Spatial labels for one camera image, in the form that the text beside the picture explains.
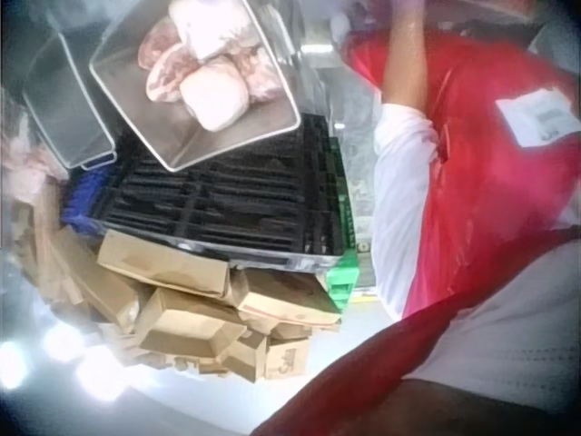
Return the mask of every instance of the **meat chunk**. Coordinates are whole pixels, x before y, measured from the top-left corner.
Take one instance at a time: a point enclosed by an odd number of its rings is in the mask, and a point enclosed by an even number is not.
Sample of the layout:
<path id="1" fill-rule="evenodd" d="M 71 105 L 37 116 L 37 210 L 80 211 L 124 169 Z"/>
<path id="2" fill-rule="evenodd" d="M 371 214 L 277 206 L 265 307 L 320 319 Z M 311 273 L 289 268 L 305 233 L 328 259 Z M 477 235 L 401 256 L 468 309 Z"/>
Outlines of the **meat chunk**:
<path id="1" fill-rule="evenodd" d="M 246 85 L 251 102 L 267 102 L 282 95 L 279 74 L 264 47 L 246 49 L 232 56 Z"/>
<path id="2" fill-rule="evenodd" d="M 241 0 L 173 0 L 170 17 L 182 42 L 200 61 L 260 42 Z"/>
<path id="3" fill-rule="evenodd" d="M 139 66 L 151 70 L 163 52 L 179 42 L 178 29 L 172 19 L 166 16 L 143 39 L 137 54 Z"/>
<path id="4" fill-rule="evenodd" d="M 190 74 L 180 89 L 189 110 L 210 132 L 235 123 L 250 104 L 246 84 L 234 63 L 225 56 Z"/>
<path id="5" fill-rule="evenodd" d="M 153 102 L 180 101 L 180 83 L 199 66 L 184 44 L 171 46 L 160 56 L 147 77 L 147 96 Z"/>

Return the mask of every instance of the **white label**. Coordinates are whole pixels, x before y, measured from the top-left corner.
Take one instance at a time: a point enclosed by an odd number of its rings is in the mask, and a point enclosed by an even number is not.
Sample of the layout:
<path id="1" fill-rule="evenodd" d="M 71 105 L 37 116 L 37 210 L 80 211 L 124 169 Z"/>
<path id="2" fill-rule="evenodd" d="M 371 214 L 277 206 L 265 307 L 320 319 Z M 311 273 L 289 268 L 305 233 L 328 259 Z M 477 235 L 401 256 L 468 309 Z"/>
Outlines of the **white label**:
<path id="1" fill-rule="evenodd" d="M 497 106 L 522 147 L 542 147 L 581 132 L 581 121 L 571 112 L 571 102 L 556 88 L 497 100 Z"/>

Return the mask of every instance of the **stainless steel tray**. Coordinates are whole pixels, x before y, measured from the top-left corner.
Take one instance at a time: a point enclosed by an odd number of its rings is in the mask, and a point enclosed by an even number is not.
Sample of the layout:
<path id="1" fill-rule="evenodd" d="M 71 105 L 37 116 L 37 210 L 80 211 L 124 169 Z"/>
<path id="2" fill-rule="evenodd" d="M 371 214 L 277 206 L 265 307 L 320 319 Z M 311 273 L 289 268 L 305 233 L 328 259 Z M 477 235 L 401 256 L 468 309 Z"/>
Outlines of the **stainless steel tray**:
<path id="1" fill-rule="evenodd" d="M 114 162 L 120 119 L 88 69 L 99 29 L 53 34 L 25 79 L 24 99 L 47 145 L 68 169 Z"/>
<path id="2" fill-rule="evenodd" d="M 276 62 L 259 19 L 248 3 L 241 1 L 276 65 L 285 95 L 272 102 L 252 105 L 238 122 L 218 133 L 204 130 L 184 104 L 153 103 L 145 94 L 148 72 L 137 64 L 137 51 L 147 32 L 167 15 L 169 0 L 140 1 L 109 27 L 94 53 L 90 68 L 95 79 L 168 171 L 180 171 L 217 154 L 295 130 L 300 125 L 300 113 L 289 81 Z"/>

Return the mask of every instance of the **green plastic crate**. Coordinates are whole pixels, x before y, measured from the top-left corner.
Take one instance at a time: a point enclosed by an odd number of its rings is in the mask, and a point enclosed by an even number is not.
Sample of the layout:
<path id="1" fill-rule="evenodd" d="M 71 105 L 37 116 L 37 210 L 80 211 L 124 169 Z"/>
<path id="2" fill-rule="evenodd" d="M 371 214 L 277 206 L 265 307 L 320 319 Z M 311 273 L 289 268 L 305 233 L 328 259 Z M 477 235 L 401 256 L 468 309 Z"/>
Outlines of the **green plastic crate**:
<path id="1" fill-rule="evenodd" d="M 355 241 L 355 227 L 345 170 L 339 149 L 339 141 L 336 138 L 330 140 L 331 151 L 335 158 L 336 168 L 340 170 L 338 178 L 339 208 L 341 227 L 343 230 L 343 243 L 346 247 L 345 254 L 333 269 L 327 272 L 327 288 L 330 298 L 344 311 L 349 304 L 351 293 L 355 289 L 359 279 L 359 260 L 357 257 L 357 243 Z"/>

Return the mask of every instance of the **white shirt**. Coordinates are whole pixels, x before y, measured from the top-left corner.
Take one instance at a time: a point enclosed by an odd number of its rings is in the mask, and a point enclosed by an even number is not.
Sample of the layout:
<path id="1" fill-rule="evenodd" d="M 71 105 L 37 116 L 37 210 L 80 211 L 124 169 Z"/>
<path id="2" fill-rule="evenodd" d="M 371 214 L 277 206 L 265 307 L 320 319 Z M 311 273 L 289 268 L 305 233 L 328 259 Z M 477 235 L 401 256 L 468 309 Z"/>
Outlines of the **white shirt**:
<path id="1" fill-rule="evenodd" d="M 376 130 L 372 257 L 378 294 L 401 319 L 416 273 L 429 162 L 437 135 L 421 112 L 384 104 Z M 558 227 L 580 224 L 579 190 Z M 463 311 L 407 376 L 499 401 L 562 411 L 579 386 L 581 244 L 529 265 L 479 306 Z"/>

